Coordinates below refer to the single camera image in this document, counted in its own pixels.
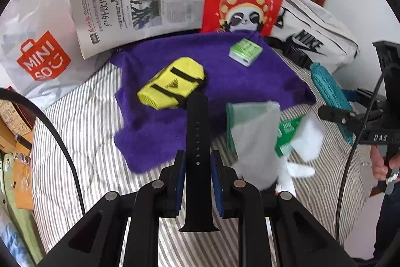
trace mattress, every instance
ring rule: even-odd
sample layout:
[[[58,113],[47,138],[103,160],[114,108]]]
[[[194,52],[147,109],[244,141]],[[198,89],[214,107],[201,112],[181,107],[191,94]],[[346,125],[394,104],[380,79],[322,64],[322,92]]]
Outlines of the mattress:
[[[284,119],[317,113],[325,104],[311,80],[310,72],[282,58],[305,81],[317,98],[312,107],[306,104],[282,112]],[[83,85],[45,110],[63,138],[77,169],[83,200],[89,210],[105,193],[127,194],[138,191],[158,178],[169,162],[143,174],[129,171],[113,137],[122,128],[123,118],[114,94],[121,85],[122,72],[106,63]],[[311,178],[295,179],[297,199],[332,234],[335,233],[335,209],[343,169],[351,147],[334,123],[323,122],[326,128],[319,158],[310,162],[316,174]],[[221,153],[225,165],[237,161],[227,152],[226,137],[213,140],[212,149]],[[37,121],[32,149],[32,194],[39,234],[48,252],[81,218],[72,173],[60,148],[46,127]],[[294,153],[290,161],[301,162]],[[369,160],[369,147],[358,146],[351,164],[343,207],[340,238],[349,235],[374,185]],[[182,209],[176,219],[159,221],[159,266],[236,266],[238,260],[238,222],[222,220],[213,207],[213,218],[220,232],[178,232],[185,222],[185,193]],[[125,241],[122,256],[125,254]],[[273,264],[276,264],[272,253]]]

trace screw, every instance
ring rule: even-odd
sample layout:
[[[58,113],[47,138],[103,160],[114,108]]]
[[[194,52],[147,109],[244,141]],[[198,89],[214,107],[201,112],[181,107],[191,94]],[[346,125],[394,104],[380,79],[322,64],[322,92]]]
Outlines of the screw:
[[[233,185],[237,188],[243,188],[245,187],[246,183],[243,180],[238,179],[233,182]]]
[[[164,182],[162,180],[155,180],[155,181],[153,181],[153,183],[151,185],[155,189],[162,188],[164,186]]]
[[[117,198],[117,193],[115,191],[109,191],[105,194],[105,198],[107,200],[114,200],[115,198]]]
[[[280,197],[284,200],[290,200],[292,198],[292,194],[288,191],[282,191],[280,193]]]

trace black cable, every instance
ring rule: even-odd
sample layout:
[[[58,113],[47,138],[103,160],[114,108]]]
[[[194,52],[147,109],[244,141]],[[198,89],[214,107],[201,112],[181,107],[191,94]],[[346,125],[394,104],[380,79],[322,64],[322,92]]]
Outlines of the black cable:
[[[363,131],[365,129],[365,126],[367,125],[368,117],[372,111],[372,107],[374,104],[375,99],[377,98],[379,88],[381,87],[381,84],[383,82],[383,77],[387,74],[387,72],[390,71],[392,68],[397,68],[400,69],[400,66],[398,64],[392,63],[389,64],[388,66],[385,67],[385,69],[382,71],[381,76],[379,77],[379,80],[377,84],[375,85],[375,89],[373,90],[373,94],[371,97],[371,101],[369,102],[367,111],[365,112],[365,115],[362,119],[362,125],[361,125],[361,130],[359,131],[357,137],[355,138],[353,147],[351,148],[349,157],[347,158],[346,165],[344,167],[343,171],[343,176],[341,178],[341,184],[340,184],[340,190],[339,190],[339,197],[337,199],[337,206],[336,206],[336,217],[335,217],[335,238],[338,243],[340,243],[339,239],[339,228],[340,228],[340,219],[341,219],[341,208],[342,208],[342,200],[343,200],[343,193],[345,192],[345,185],[346,185],[346,179],[347,179],[347,174],[349,173],[350,169],[350,164],[353,159],[353,156],[356,152],[357,145],[360,142],[361,136],[363,135]]]
[[[22,95],[20,95],[16,92],[4,89],[4,88],[0,88],[0,99],[19,104],[19,105],[24,106],[27,109],[31,110],[43,122],[43,124],[47,127],[47,129],[49,129],[49,131],[55,138],[55,141],[61,148],[61,151],[65,155],[65,158],[68,162],[69,167],[71,168],[73,181],[75,182],[75,187],[76,187],[76,191],[77,191],[77,197],[79,200],[80,208],[82,210],[82,214],[85,215],[85,205],[83,204],[83,197],[82,197],[82,192],[81,192],[81,186],[79,185],[77,170],[75,169],[73,160],[71,159],[71,156],[69,155],[67,147],[65,147],[65,144],[64,144],[63,140],[61,139],[60,134],[57,132],[57,129],[55,129],[55,127],[53,126],[51,121],[46,117],[46,115],[41,111],[41,109],[39,109],[36,105],[34,105],[31,101],[29,101],[27,98],[23,97]]]

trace small package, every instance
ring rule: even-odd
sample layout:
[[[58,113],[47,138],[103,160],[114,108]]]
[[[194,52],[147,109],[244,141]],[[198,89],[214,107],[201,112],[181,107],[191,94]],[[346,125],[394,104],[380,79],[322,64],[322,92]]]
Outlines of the small package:
[[[230,48],[229,57],[249,67],[262,53],[263,48],[247,39],[239,41]]]

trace white plastic bag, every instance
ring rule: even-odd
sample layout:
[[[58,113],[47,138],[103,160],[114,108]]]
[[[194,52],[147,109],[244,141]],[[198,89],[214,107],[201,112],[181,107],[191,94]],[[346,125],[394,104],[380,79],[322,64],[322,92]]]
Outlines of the white plastic bag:
[[[10,0],[0,16],[0,62],[16,90],[42,110],[110,57],[84,60],[69,0]]]

